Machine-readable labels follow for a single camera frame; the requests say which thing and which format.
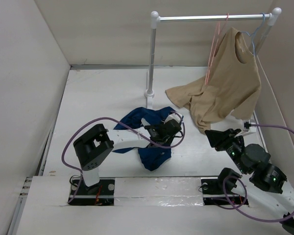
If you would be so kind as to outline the blue t shirt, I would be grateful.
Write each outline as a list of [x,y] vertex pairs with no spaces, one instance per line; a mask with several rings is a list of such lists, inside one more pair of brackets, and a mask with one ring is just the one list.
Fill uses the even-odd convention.
[[[160,110],[139,107],[132,110],[113,129],[120,130],[122,134],[128,132],[132,137],[136,138],[135,143],[115,148],[114,152],[124,154],[137,148],[144,168],[149,171],[158,169],[166,160],[171,158],[172,146],[171,144],[157,144],[153,142],[150,139],[150,134],[144,127],[147,125],[163,124],[171,113],[177,113],[177,111],[171,107],[165,107]],[[180,125],[181,132],[176,134],[174,139],[184,138],[185,124],[182,121]]]

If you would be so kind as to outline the pink wire hanger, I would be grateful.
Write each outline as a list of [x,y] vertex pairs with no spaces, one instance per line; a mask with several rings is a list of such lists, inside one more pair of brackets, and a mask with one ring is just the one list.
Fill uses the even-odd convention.
[[215,32],[214,32],[214,36],[213,36],[213,40],[212,40],[212,44],[211,44],[211,49],[210,49],[210,55],[209,55],[208,67],[207,67],[207,72],[206,72],[206,76],[205,76],[205,80],[204,80],[204,85],[208,84],[209,77],[210,77],[210,71],[211,71],[213,61],[214,61],[214,56],[216,53],[217,45],[219,43],[221,33],[227,24],[228,18],[229,18],[229,13],[226,14],[225,23],[223,24],[223,26],[221,26],[221,22],[217,22],[217,24],[216,24]]

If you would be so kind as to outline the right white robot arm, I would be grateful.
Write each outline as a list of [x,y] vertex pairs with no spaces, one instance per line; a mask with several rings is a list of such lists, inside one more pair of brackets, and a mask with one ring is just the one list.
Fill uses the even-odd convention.
[[287,176],[270,163],[270,154],[258,144],[245,145],[243,134],[256,124],[246,123],[243,130],[206,130],[210,146],[216,151],[225,151],[239,172],[224,168],[217,179],[217,188],[223,193],[242,192],[269,210],[274,219],[260,219],[265,223],[280,223],[282,228],[294,235],[294,188]]

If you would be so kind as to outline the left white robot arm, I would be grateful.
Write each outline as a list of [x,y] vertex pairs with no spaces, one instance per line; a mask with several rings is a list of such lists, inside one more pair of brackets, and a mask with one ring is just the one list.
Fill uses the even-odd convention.
[[182,121],[166,120],[160,125],[147,125],[138,129],[125,126],[124,130],[107,130],[97,124],[73,143],[79,159],[82,174],[82,188],[88,194],[95,194],[100,187],[98,167],[112,151],[134,149],[171,149],[175,135],[185,129]]

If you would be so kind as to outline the beige t shirt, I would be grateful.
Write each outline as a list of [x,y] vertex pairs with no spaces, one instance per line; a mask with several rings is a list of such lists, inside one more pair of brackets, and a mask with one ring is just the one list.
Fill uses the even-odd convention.
[[178,108],[190,111],[200,133],[228,115],[250,119],[261,81],[255,56],[239,30],[232,27],[224,34],[208,72],[191,83],[167,89],[168,99]]

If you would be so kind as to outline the white metal clothes rack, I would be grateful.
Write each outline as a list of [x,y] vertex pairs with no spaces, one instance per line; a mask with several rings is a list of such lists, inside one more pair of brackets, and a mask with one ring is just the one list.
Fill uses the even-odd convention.
[[251,21],[251,20],[261,20],[263,24],[267,24],[264,32],[262,33],[259,41],[254,42],[255,36],[259,31],[259,27],[256,28],[254,33],[249,34],[246,32],[251,39],[251,48],[254,56],[257,56],[265,39],[267,38],[271,28],[275,25],[277,19],[282,13],[282,9],[279,7],[274,8],[270,13],[260,13],[260,14],[247,14],[247,15],[205,15],[205,16],[172,16],[172,17],[161,17],[157,11],[152,11],[150,14],[150,53],[149,53],[149,68],[147,72],[147,89],[145,91],[145,97],[147,102],[147,108],[153,108],[153,73],[154,73],[154,58],[155,58],[155,42],[156,42],[156,30],[159,23],[172,23],[172,22],[220,22],[220,21]]

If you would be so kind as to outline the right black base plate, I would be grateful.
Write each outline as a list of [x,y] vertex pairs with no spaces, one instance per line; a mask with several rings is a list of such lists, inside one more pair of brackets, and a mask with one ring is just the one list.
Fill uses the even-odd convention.
[[[203,204],[205,206],[220,206],[222,208],[230,207],[222,187],[218,184],[217,177],[203,177],[200,179],[201,185],[198,188],[198,191],[202,193]],[[248,205],[248,200],[243,197],[241,193],[235,194],[227,192],[227,195],[231,202],[237,207],[244,202],[245,205]]]

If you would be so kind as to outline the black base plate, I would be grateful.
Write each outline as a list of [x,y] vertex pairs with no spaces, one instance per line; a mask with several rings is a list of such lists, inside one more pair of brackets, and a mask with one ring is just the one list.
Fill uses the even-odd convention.
[[68,204],[71,206],[113,206],[114,205],[114,188],[115,179],[107,178],[100,179],[99,183],[87,187],[84,182],[81,181],[79,188],[77,188],[79,182],[78,176],[72,176],[70,178],[70,193],[68,198]]
[[[230,207],[222,187],[218,184],[217,177],[203,177],[200,179],[201,185],[198,188],[198,191],[202,193],[203,204],[205,206],[220,206],[222,208]],[[235,194],[227,192],[227,195],[231,202],[237,207],[244,202],[245,205],[248,205],[248,200],[243,197],[241,193]]]

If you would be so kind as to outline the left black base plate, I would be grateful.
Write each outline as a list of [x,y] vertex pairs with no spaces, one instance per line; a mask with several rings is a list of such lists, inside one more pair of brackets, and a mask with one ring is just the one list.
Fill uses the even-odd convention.
[[77,188],[79,182],[78,176],[72,176],[70,178],[70,193],[68,198],[68,204],[71,206],[113,206],[114,205],[114,188],[115,179],[107,178],[100,179],[99,183],[87,187],[84,182],[81,181],[79,188]]

